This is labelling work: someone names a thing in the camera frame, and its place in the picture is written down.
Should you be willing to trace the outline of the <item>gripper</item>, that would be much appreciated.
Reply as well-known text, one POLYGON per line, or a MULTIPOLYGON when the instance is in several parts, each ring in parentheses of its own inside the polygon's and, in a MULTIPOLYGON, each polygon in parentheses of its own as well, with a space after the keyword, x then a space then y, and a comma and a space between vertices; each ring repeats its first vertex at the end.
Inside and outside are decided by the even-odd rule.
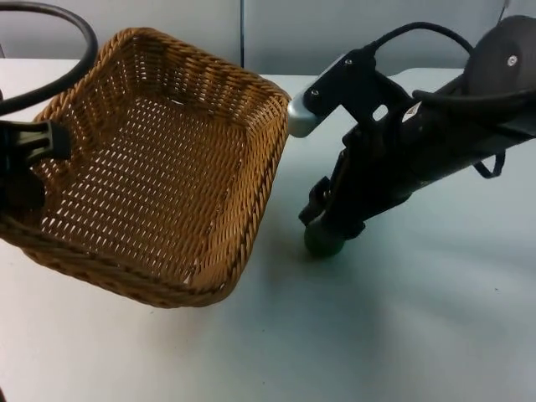
POLYGON ((42 207, 44 185, 31 171, 32 165, 45 158, 70 157, 70 134, 52 121, 9 121, 1 125, 1 207, 42 207))
POLYGON ((394 189, 410 175, 400 137, 408 112, 420 109, 420 102, 405 100, 378 121, 371 115, 357 119, 343 136, 331 176, 321 178, 308 194, 298 215, 305 227, 324 211, 324 237, 350 241, 363 232, 368 219, 408 199, 410 190, 394 189))

